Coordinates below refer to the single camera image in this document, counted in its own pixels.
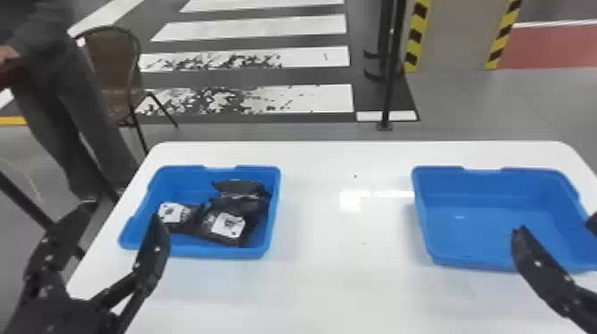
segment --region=red floor area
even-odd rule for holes
[[[597,67],[597,26],[515,28],[499,68]]]

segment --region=black robotic claw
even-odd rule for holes
[[[25,278],[42,269],[60,272],[73,255],[83,258],[85,252],[78,243],[89,226],[90,212],[95,211],[96,205],[81,204],[56,224],[47,227],[44,237],[29,257]]]
[[[122,334],[153,292],[169,256],[168,231],[154,216],[132,272],[90,300],[72,299],[55,267],[28,266],[19,305],[4,333]],[[32,260],[38,263],[35,253]],[[111,309],[129,296],[124,310],[114,314]]]
[[[516,270],[547,305],[585,332],[597,334],[597,294],[577,286],[526,227],[513,231],[512,258]]]

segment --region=empty blue tray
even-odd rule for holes
[[[249,246],[237,248],[201,240],[189,235],[171,235],[171,255],[196,258],[261,258],[269,248],[280,191],[280,170],[275,167],[236,166],[230,169],[204,166],[168,166],[157,171],[147,194],[129,219],[118,243],[127,250],[137,250],[154,212],[163,202],[201,204],[217,197],[211,182],[229,179],[257,181],[272,194],[267,215],[251,233]]]
[[[412,172],[418,222],[435,264],[513,271],[510,239],[522,225],[570,272],[597,269],[597,237],[578,193],[558,171]]]

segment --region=brown chair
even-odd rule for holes
[[[110,120],[117,126],[135,128],[147,154],[147,142],[135,114],[135,109],[145,98],[151,98],[175,127],[179,125],[155,94],[143,87],[138,64],[141,54],[139,39],[131,31],[113,26],[86,30],[75,36],[76,41],[80,39],[85,41],[89,61],[109,108]]]
[[[26,75],[27,71],[22,66],[22,60],[7,60],[0,66],[0,91],[25,80]]]

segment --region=white painted stripe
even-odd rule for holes
[[[145,0],[113,0],[78,21],[68,30],[68,33],[75,36],[89,28],[114,24],[143,1]],[[12,99],[10,90],[0,91],[0,109],[8,105]]]
[[[165,88],[153,91],[174,115],[354,112],[351,84],[264,86],[243,89]],[[143,101],[137,109],[137,113],[142,115],[156,115],[158,112],[157,105],[150,99]]]
[[[597,19],[531,21],[531,22],[514,23],[515,28],[579,27],[579,26],[592,26],[592,25],[597,25]]]
[[[379,122],[381,121],[381,111],[357,111],[357,122]],[[390,121],[407,122],[417,121],[417,113],[414,110],[395,110],[390,111]]]
[[[344,14],[272,19],[170,22],[152,42],[293,35],[345,34]]]
[[[199,71],[239,68],[348,67],[347,46],[142,54],[143,72]]]
[[[191,0],[181,12],[238,11],[243,9],[343,4],[344,0]]]
[[[3,91],[0,91],[0,109],[2,109],[3,107],[6,107],[6,105],[11,103],[12,99],[13,99],[13,96],[12,96],[11,90],[6,89]]]

